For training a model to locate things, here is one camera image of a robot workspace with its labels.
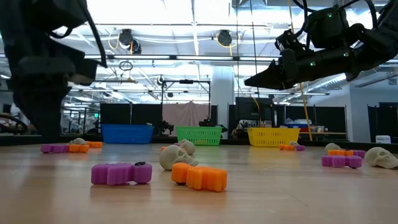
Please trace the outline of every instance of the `wall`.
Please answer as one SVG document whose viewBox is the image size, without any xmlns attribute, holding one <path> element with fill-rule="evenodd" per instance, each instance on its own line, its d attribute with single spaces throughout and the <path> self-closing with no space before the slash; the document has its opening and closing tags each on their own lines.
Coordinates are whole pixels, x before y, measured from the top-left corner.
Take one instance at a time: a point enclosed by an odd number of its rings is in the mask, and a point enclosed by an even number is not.
<svg viewBox="0 0 398 224">
<path fill-rule="evenodd" d="M 351 88 L 351 108 L 353 139 L 356 142 L 371 142 L 369 130 L 369 106 L 383 103 L 398 103 L 397 90 L 375 90 L 369 88 Z"/>
<path fill-rule="evenodd" d="M 308 100 L 309 106 L 346 106 L 347 138 L 353 140 L 353 127 L 351 115 L 351 98 L 349 83 L 341 86 L 342 90 L 329 91 L 328 96 L 313 96 Z"/>
</svg>

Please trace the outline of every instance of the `plastic basket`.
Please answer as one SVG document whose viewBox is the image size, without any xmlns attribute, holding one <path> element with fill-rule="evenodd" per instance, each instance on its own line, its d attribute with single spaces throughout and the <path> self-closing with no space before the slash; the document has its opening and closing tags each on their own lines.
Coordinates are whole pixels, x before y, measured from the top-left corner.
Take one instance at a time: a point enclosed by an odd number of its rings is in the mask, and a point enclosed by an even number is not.
<svg viewBox="0 0 398 224">
<path fill-rule="evenodd" d="M 148 144 L 152 139 L 154 127 L 132 124 L 102 124 L 105 143 Z"/>
<path fill-rule="evenodd" d="M 249 128 L 249 140 L 252 146 L 278 147 L 288 145 L 299 138 L 300 128 Z"/>
<path fill-rule="evenodd" d="M 221 127 L 177 127 L 178 141 L 187 139 L 195 145 L 218 146 Z"/>
</svg>

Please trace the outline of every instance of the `white column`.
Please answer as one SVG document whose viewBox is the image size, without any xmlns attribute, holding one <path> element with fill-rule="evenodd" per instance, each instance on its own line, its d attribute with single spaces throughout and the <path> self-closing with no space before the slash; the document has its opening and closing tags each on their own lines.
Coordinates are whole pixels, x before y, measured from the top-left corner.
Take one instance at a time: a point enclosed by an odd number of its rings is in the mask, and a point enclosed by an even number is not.
<svg viewBox="0 0 398 224">
<path fill-rule="evenodd" d="M 211 77 L 211 105 L 218 106 L 218 124 L 228 127 L 228 105 L 234 104 L 233 67 L 215 66 Z"/>
</svg>

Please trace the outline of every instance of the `white skull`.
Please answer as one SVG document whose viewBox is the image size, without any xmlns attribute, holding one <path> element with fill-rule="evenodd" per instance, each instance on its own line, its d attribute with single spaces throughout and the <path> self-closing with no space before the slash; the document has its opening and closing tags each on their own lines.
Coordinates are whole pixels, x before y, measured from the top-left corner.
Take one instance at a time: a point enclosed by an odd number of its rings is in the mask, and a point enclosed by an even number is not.
<svg viewBox="0 0 398 224">
<path fill-rule="evenodd" d="M 184 162 L 191 166 L 197 166 L 198 161 L 190 157 L 187 152 L 184 152 L 180 147 L 171 145 L 166 147 L 161 153 L 159 163 L 165 170 L 172 170 L 175 163 Z"/>
<path fill-rule="evenodd" d="M 85 141 L 84 139 L 82 139 L 82 138 L 76 138 L 75 140 L 70 141 L 69 144 L 85 145 L 85 144 L 86 144 L 86 141 Z"/>
<path fill-rule="evenodd" d="M 398 167 L 398 159 L 381 147 L 374 147 L 366 152 L 365 161 L 370 166 L 381 166 L 386 169 Z"/>
<path fill-rule="evenodd" d="M 329 151 L 329 150 L 340 150 L 340 146 L 336 145 L 335 143 L 329 143 L 326 147 L 325 147 L 325 151 Z"/>
<path fill-rule="evenodd" d="M 196 151 L 195 145 L 190 141 L 185 141 L 184 143 L 182 143 L 181 148 L 185 149 L 185 152 L 187 152 L 188 155 L 192 155 Z"/>
</svg>

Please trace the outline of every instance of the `purple plastic piece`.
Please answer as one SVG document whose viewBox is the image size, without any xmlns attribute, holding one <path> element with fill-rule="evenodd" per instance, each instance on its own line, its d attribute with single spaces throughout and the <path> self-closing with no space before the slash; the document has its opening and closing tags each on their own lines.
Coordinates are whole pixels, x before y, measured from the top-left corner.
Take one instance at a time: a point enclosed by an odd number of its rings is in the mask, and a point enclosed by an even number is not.
<svg viewBox="0 0 398 224">
<path fill-rule="evenodd" d="M 148 163 L 98 164 L 91 168 L 92 184 L 119 185 L 130 181 L 146 184 L 152 178 L 152 165 Z"/>
<path fill-rule="evenodd" d="M 60 145 L 45 144 L 45 145 L 42 145 L 42 148 L 41 148 L 41 151 L 43 153 L 49 153 L 49 152 L 66 153 L 66 152 L 68 152 L 68 150 L 69 150 L 68 145 L 60 146 Z"/>
<path fill-rule="evenodd" d="M 347 156 L 346 166 L 354 169 L 360 168 L 362 166 L 362 158 L 360 158 L 359 156 Z"/>
<path fill-rule="evenodd" d="M 365 158 L 365 151 L 362 150 L 353 150 L 354 156 L 359 156 L 360 158 Z"/>
<path fill-rule="evenodd" d="M 362 166 L 362 158 L 359 156 L 323 156 L 322 166 L 327 167 L 344 167 L 360 168 Z"/>
<path fill-rule="evenodd" d="M 305 146 L 296 146 L 296 150 L 297 151 L 304 151 L 305 150 Z"/>
<path fill-rule="evenodd" d="M 344 167 L 346 166 L 346 157 L 345 156 L 332 156 L 332 167 Z"/>
</svg>

